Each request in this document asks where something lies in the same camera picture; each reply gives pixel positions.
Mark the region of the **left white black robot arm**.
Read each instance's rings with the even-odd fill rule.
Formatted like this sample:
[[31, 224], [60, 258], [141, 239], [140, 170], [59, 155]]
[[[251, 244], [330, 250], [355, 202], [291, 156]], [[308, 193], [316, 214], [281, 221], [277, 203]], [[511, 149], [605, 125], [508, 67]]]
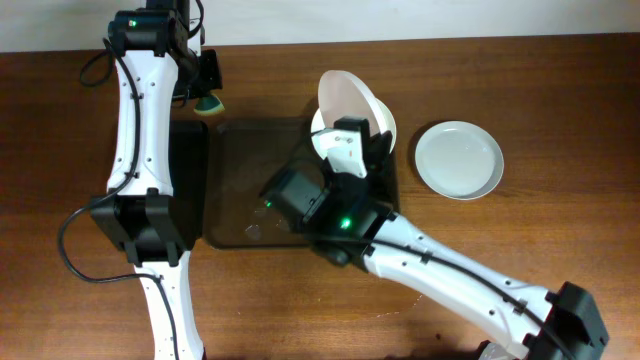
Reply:
[[203, 21], [187, 1], [149, 1], [121, 10], [105, 50], [119, 82], [116, 152], [104, 198], [92, 219], [132, 265], [144, 291], [157, 359], [203, 359], [189, 285], [191, 251], [202, 233], [208, 129], [174, 124], [173, 103], [222, 109], [213, 50], [202, 50]]

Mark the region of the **white plate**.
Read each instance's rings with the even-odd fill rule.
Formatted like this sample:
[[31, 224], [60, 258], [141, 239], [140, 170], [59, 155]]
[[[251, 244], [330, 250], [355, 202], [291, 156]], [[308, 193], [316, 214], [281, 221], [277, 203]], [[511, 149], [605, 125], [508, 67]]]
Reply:
[[354, 74], [342, 70], [326, 71], [318, 86], [319, 110], [326, 127], [347, 116], [365, 118], [372, 135], [389, 127], [379, 102], [369, 87]]
[[[377, 100], [378, 105], [380, 106], [382, 112], [383, 112], [383, 124], [386, 126], [386, 128], [391, 132], [392, 134], [392, 142], [391, 142], [391, 149], [390, 151], [393, 151], [396, 141], [397, 141], [397, 126], [396, 126], [396, 122], [395, 119], [391, 113], [391, 111], [389, 110], [389, 108], [381, 101], [381, 100]], [[312, 133], [321, 131], [325, 129], [325, 125], [324, 125], [324, 121], [321, 115], [321, 112], [319, 109], [316, 110], [316, 112], [314, 113], [314, 116], [312, 118], [311, 121], [311, 127], [310, 127], [310, 131]], [[321, 148], [319, 145], [316, 145], [315, 143], [312, 143], [313, 149], [316, 152], [316, 154], [321, 158], [321, 159], [325, 159], [327, 156], [327, 151], [324, 148]]]

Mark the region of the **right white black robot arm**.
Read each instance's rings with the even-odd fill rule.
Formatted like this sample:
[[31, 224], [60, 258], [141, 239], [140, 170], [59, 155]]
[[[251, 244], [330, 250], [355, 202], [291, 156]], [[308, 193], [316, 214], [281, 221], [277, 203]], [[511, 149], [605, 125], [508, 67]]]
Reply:
[[298, 224], [328, 260], [352, 263], [416, 290], [484, 330], [517, 359], [598, 359], [609, 335], [592, 295], [567, 282], [553, 293], [446, 247], [370, 197], [362, 119], [312, 126], [327, 185]]

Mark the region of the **light grey plate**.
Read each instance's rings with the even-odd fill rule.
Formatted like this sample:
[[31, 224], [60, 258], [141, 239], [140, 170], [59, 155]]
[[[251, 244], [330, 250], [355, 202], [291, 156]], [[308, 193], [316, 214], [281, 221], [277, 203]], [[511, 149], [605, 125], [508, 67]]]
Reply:
[[418, 139], [414, 163], [421, 180], [446, 198], [469, 201], [492, 192], [501, 182], [505, 160], [498, 142], [481, 127], [445, 121]]

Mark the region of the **green yellow sponge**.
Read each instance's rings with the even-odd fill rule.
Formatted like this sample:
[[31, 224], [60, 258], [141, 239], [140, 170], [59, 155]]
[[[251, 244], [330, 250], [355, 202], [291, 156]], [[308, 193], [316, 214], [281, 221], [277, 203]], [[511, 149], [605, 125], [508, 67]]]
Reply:
[[199, 116], [215, 116], [225, 111], [218, 96], [211, 93], [198, 99], [194, 112]]

